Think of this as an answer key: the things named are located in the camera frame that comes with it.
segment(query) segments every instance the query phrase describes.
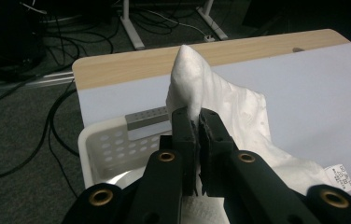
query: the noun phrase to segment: black cable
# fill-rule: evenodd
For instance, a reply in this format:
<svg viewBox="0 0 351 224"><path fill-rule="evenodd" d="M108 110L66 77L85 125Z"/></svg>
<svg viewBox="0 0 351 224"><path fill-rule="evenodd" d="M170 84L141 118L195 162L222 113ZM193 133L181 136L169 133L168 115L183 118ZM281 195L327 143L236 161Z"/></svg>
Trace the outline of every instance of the black cable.
<svg viewBox="0 0 351 224"><path fill-rule="evenodd" d="M40 77L43 77L47 73L50 74L50 73L53 73L53 72L61 71L61 70L65 69L65 68L67 68L67 67L70 67L72 64L73 63L69 63L69 64L67 64L65 66L55 68L55 69L53 69L51 71L47 71L46 73L43 73L43 74L40 74L40 75L35 75L35 76L30 77L30 78L28 78L28 79L26 79L26 80L24 80L22 82L17 83L10 90L8 90L8 91L6 91L6 92L4 92L3 94L0 95L0 101L3 100L4 98L6 98L7 96L9 96L10 94L12 94L14 91L18 90L20 87L26 85L27 83L32 82L32 81L34 81L36 79L39 79Z"/></svg>
<svg viewBox="0 0 351 224"><path fill-rule="evenodd" d="M12 92L16 91L18 88L24 86L25 84L36 80L39 77L30 77L27 80L24 80L23 82L18 83L16 86L12 87L10 90L4 92L3 94L0 95L0 101L4 98L6 98L7 96L9 96Z"/></svg>
<svg viewBox="0 0 351 224"><path fill-rule="evenodd" d="M149 24L149 23L146 23L146 22L143 22L143 21L139 21L137 18L134 17L134 15L130 15L130 20L133 21L137 26L139 26L141 29L149 32L149 33L152 33L154 35L169 35L170 33L173 32L172 28L168 27L167 26L167 29L169 30L168 32L166 33L159 33L159 32L156 32L156 31L152 31L152 30L149 30L148 28L144 27L142 24L140 24L140 22L142 23L145 23L146 25L149 25L149 26L156 26L156 27L160 27L158 24Z"/></svg>
<svg viewBox="0 0 351 224"><path fill-rule="evenodd" d="M70 180L68 179L67 177L67 174L65 173L64 171L64 168L62 166L62 163L60 162L59 158L56 156L56 154L54 153L53 151L53 148L51 146L51 143L50 143L50 131L51 131L51 127L49 127L49 134L48 134L48 145L49 145L49 150L50 150L50 153L53 155L54 159L57 161L57 163L59 164L59 168L60 170L62 171L62 174L65 178L65 181L67 182L67 185L68 185L68 188L70 188L71 192L73 192L74 196L77 198L77 194L73 188L73 186L71 185L70 183Z"/></svg>
<svg viewBox="0 0 351 224"><path fill-rule="evenodd" d="M50 48L54 48L54 47L46 47L46 50L49 52L49 54L52 56L53 61L56 62L56 64L58 66L62 66L59 61L57 60L56 56L54 55L53 51Z"/></svg>
<svg viewBox="0 0 351 224"><path fill-rule="evenodd" d="M51 131L53 132L53 136L56 138L56 140L59 142L62 147L64 147L67 151L69 151L71 154L74 156L79 157L79 153L77 153L75 150L73 150L70 146L68 146L63 139L57 134L55 126L54 126L54 116L56 115L57 108L60 106L60 104L67 99L72 93L77 92L77 90L71 90L67 91L65 94L63 94L61 97L58 99L58 104L55 110L53 110L52 114L50 115L49 118L49 124L51 127Z"/></svg>
<svg viewBox="0 0 351 224"><path fill-rule="evenodd" d="M58 32L58 35L59 37L62 37L62 32L60 31L60 26L59 26L59 21L57 20L57 14L55 13L54 14L54 19L56 20L56 26L57 26L57 32ZM62 51L63 51L63 64L65 64L65 51L64 51L64 43L63 43L63 39L60 38L60 43L62 45Z"/></svg>
<svg viewBox="0 0 351 224"><path fill-rule="evenodd" d="M176 27L179 25L179 20L178 20L178 18L172 18L172 19L175 20L175 22L171 22L171 24L174 24L174 25L173 25L173 26L170 26L170 25L168 25L168 24L164 24L165 22L169 22L169 21L166 20L166 19L164 19L163 17L161 17L161 16L159 16L159 15L156 15L155 13L152 13L152 12L149 11L149 10L145 10L145 9L142 9L142 8L137 8L137 9L140 10L140 11L142 11L142 12L148 13L148 15L153 15L153 16L156 16L156 17L159 17L159 18L162 19L162 21L155 21L155 20L152 20L151 18L149 18L149 17L147 17L147 16L141 14L141 12L138 13L139 16L143 17L143 18L146 19L147 21L151 21L151 24L152 24L152 25L158 25L158 26L159 26L159 24L163 24L163 25L165 25L166 27L169 27L169 28L171 28L171 29L174 29L174 28L176 28Z"/></svg>
<svg viewBox="0 0 351 224"><path fill-rule="evenodd" d="M38 145L35 147L35 149L33 150L33 152L30 154L29 157L27 157L27 159L25 159L23 162L21 162L19 165L11 168L10 170L3 172L0 174L0 178L7 176L7 175L11 175L14 174L15 172L19 171L21 168L23 168L27 163L29 163L34 157L35 155L39 152L39 149L42 148L42 145L44 144L45 141L45 137L47 135L48 132L48 127L49 127L49 122L50 122L50 118L53 117L53 114L55 113L55 111L57 110L57 108L60 106L60 104L63 102L64 99L66 99L68 96L70 96L71 94L73 94L74 92L76 92L77 90L72 90L72 91L68 91L65 94L63 94L61 97L59 97L55 103L53 104L53 106L51 107L47 118L45 120L45 125L44 125L44 130L42 132L41 135L41 139L39 140Z"/></svg>

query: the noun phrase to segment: brass screw hole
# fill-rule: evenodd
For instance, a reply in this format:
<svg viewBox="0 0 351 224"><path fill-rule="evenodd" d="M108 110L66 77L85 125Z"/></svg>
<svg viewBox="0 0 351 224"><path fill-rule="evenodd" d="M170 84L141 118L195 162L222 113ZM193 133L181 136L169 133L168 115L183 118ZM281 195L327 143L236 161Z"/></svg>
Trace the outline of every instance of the brass screw hole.
<svg viewBox="0 0 351 224"><path fill-rule="evenodd" d="M171 152L163 152L159 155L160 161L172 161L175 158L175 154Z"/></svg>
<svg viewBox="0 0 351 224"><path fill-rule="evenodd" d="M102 206L111 202L114 194L110 189L98 189L89 197L89 203L93 206Z"/></svg>
<svg viewBox="0 0 351 224"><path fill-rule="evenodd" d="M337 192L330 191L327 189L321 190L320 196L324 202L337 207L337 208L346 208L349 206L349 201L342 195Z"/></svg>
<svg viewBox="0 0 351 224"><path fill-rule="evenodd" d="M243 162L254 162L255 157L251 156L250 154L241 153L239 154L239 160Z"/></svg>

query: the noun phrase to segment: cloth tag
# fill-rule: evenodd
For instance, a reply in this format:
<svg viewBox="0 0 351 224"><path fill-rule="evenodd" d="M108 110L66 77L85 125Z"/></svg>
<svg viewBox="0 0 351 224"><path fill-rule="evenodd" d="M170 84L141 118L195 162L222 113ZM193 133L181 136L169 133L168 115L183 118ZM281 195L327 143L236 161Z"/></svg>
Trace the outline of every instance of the cloth tag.
<svg viewBox="0 0 351 224"><path fill-rule="evenodd" d="M351 179L342 164L337 164L325 168L325 172L330 179L330 183L346 192L351 190Z"/></svg>

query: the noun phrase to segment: white cloth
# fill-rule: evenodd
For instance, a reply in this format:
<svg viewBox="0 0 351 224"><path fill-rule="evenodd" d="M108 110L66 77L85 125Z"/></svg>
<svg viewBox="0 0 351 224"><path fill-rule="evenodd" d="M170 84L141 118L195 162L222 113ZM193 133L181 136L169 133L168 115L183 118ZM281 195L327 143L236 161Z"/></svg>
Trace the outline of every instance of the white cloth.
<svg viewBox="0 0 351 224"><path fill-rule="evenodd" d="M189 46L181 46L175 58L166 106L169 115L187 106L195 123L202 107L216 111L240 149L258 153L289 188L303 195L313 185L331 185L320 165L273 145L262 94L229 83Z"/></svg>

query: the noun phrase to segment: electrical cord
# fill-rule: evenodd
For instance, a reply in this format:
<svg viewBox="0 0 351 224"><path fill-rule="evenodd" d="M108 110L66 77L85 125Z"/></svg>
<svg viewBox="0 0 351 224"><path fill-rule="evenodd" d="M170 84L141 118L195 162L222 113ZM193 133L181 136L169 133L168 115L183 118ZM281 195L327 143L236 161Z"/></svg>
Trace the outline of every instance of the electrical cord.
<svg viewBox="0 0 351 224"><path fill-rule="evenodd" d="M71 185L70 183L70 180L68 179L67 177L67 174L65 173L65 170L63 168L63 165L62 163L60 162L60 159L57 157L57 155L54 153L53 151L53 148L51 146L51 142L50 142L50 132L52 131L51 127L49 127L49 134L48 134L48 145L49 145L49 150L50 150L50 153L53 155L54 159L57 161L57 163L59 164L59 168L60 170L62 171L62 174L65 178L65 182L67 182L67 185L68 185L68 188L70 188L71 192L74 194L74 196L77 198L77 193L76 191L74 190L73 186Z"/></svg>
<svg viewBox="0 0 351 224"><path fill-rule="evenodd" d="M146 10L146 9L142 9L142 8L138 8L138 9L143 10L143 11L146 11L146 12L149 12L149 13L151 13L151 14L154 14L154 15L156 15L156 16L159 16L159 17L161 17L161 18L163 18L163 19L165 19L165 20L167 20L167 21L176 23L176 24L178 24L178 25L182 25L182 26L185 26L185 27L192 28L192 29L194 29L194 30L197 30L198 32L200 32L200 33L203 34L204 36L206 36L206 34L205 34L202 30L200 30L199 28L197 28L197 27L195 27L195 26L192 26L192 25L188 25L188 24L185 24L185 23L181 23L181 22L177 22L177 21L170 20L170 19L164 17L162 14L159 14L159 13L154 12L154 11L150 11L150 10Z"/></svg>
<svg viewBox="0 0 351 224"><path fill-rule="evenodd" d="M40 148L42 148L44 141L45 141L45 137L47 135L48 132L48 128L50 126L50 120L53 118L56 110L59 108L60 104L70 95L72 95L73 93L75 93L77 90L71 90L71 91L67 91L66 93L64 93L61 97L59 97L55 103L53 104L53 106L51 107L47 118L45 120L45 124L44 124L44 130L41 134L41 138L38 142L38 145L35 147L35 149L33 150L33 152L30 154L30 156L27 157L27 159L25 159L23 162L21 162L20 164L18 164L17 166L9 169L8 171L5 171L3 173L0 174L0 178L7 176L7 175L11 175L14 174L15 172L19 171L21 168L23 168L27 163L29 163L34 157L35 155L39 152Z"/></svg>

